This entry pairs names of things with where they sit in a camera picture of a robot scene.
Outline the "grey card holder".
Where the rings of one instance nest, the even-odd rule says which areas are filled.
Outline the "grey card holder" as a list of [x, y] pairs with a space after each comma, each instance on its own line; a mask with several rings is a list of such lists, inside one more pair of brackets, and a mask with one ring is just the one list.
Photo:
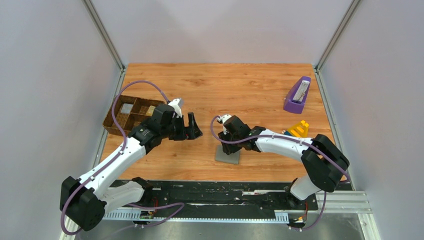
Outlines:
[[215, 161], [225, 164], [238, 165], [240, 162], [241, 151], [236, 153], [226, 154], [223, 151], [222, 145], [217, 145], [215, 150]]

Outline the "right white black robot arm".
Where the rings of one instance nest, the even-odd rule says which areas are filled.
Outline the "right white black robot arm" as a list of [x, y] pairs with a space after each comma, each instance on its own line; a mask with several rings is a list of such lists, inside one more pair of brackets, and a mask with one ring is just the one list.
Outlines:
[[297, 160], [303, 164], [306, 175], [296, 178], [287, 192], [294, 201], [324, 191], [335, 191], [342, 177], [348, 178], [348, 158], [323, 134], [315, 137], [298, 137], [277, 133], [262, 126], [250, 128], [236, 115], [218, 115], [214, 121], [222, 131], [213, 136], [221, 142], [226, 155], [241, 149], [258, 153], [272, 153]]

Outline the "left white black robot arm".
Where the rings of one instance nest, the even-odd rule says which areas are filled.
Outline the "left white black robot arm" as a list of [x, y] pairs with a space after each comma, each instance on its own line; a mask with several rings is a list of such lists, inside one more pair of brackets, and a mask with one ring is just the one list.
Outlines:
[[128, 204], [148, 203], [152, 186], [141, 177], [133, 178], [120, 187], [111, 184], [132, 164], [145, 157], [163, 139], [195, 140], [203, 133], [193, 112], [188, 112], [188, 125], [177, 104], [160, 104], [152, 116], [132, 128], [120, 146], [102, 163], [78, 178], [68, 176], [61, 184], [60, 223], [71, 219], [80, 230], [90, 231], [105, 214]]

